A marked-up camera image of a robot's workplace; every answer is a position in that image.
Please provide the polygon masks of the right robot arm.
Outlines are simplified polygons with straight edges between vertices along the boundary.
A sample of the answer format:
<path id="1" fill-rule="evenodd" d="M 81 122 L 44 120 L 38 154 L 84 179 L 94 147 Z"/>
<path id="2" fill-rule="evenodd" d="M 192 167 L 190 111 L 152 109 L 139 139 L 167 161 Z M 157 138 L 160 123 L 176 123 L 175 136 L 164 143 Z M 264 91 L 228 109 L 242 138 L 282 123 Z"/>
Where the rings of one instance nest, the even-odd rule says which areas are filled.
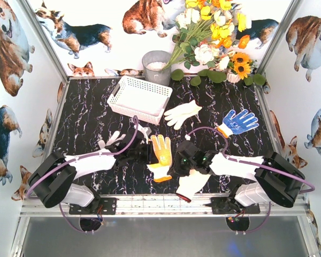
<path id="1" fill-rule="evenodd" d="M 244 157 L 215 150 L 202 151 L 190 141 L 178 145 L 168 174 L 179 178 L 176 195 L 191 202 L 212 176 L 232 176 L 250 180 L 232 190 L 229 200 L 235 209 L 256 203 L 274 202 L 293 207 L 305 176 L 281 155 Z"/>

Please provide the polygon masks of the white glove orange cuff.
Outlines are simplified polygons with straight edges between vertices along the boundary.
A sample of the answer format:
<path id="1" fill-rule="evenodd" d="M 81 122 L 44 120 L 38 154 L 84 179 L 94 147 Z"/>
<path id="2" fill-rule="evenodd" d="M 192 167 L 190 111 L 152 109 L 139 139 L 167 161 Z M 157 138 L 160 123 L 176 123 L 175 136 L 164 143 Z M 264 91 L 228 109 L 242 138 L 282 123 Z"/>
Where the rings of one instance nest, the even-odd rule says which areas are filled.
<path id="1" fill-rule="evenodd" d="M 172 179 L 172 176 L 170 176 L 170 175 L 162 175 L 159 177 L 154 176 L 154 182 L 156 182 L 156 183 L 165 182 L 165 181 L 171 180 L 171 179 Z"/>

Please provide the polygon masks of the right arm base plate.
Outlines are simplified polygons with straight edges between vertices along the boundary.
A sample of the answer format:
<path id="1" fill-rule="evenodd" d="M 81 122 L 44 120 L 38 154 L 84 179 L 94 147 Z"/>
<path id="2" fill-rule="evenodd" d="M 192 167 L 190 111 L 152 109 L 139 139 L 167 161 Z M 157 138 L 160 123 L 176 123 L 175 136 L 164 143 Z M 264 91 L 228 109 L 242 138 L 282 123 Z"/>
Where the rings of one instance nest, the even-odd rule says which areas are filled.
<path id="1" fill-rule="evenodd" d="M 261 212 L 256 204 L 244 207 L 228 197 L 212 197 L 210 200 L 211 202 L 204 206 L 210 207 L 213 214 L 259 214 Z"/>

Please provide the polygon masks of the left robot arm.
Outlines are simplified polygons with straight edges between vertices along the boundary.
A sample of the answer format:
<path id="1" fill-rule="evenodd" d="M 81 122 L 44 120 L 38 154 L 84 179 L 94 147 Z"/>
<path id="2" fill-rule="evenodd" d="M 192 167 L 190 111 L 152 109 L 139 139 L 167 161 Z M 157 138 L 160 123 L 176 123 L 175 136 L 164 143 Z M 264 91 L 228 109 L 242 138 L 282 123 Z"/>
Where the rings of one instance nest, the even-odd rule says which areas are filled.
<path id="1" fill-rule="evenodd" d="M 74 180 L 126 166 L 129 161 L 156 163 L 150 135 L 151 128 L 137 125 L 126 134 L 116 131 L 96 152 L 75 156 L 51 153 L 28 179 L 27 194 L 35 193 L 46 208 L 60 203 L 96 208 L 100 197 Z"/>

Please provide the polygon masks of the yellow coated work glove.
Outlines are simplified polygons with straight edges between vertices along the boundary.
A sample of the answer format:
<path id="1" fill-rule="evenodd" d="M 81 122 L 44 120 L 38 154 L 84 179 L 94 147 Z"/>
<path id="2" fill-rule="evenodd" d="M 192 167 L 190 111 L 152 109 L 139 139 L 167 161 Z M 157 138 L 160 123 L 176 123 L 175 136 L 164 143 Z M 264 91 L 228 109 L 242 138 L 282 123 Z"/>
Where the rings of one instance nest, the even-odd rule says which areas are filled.
<path id="1" fill-rule="evenodd" d="M 153 153 L 157 157 L 158 162 L 155 164 L 147 164 L 147 168 L 154 176 L 159 177 L 168 175 L 168 171 L 172 165 L 171 140 L 163 135 L 152 135 L 150 137 L 153 146 Z"/>

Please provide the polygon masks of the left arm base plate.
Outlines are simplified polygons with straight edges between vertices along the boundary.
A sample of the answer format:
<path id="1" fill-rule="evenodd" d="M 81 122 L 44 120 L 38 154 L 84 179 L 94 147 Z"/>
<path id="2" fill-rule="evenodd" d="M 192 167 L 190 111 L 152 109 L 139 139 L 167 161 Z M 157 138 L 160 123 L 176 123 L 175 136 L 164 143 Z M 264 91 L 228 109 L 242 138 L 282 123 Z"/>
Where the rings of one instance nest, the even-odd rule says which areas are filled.
<path id="1" fill-rule="evenodd" d="M 88 206 L 70 205 L 70 215 L 114 215 L 117 208 L 117 198 L 95 198 Z"/>

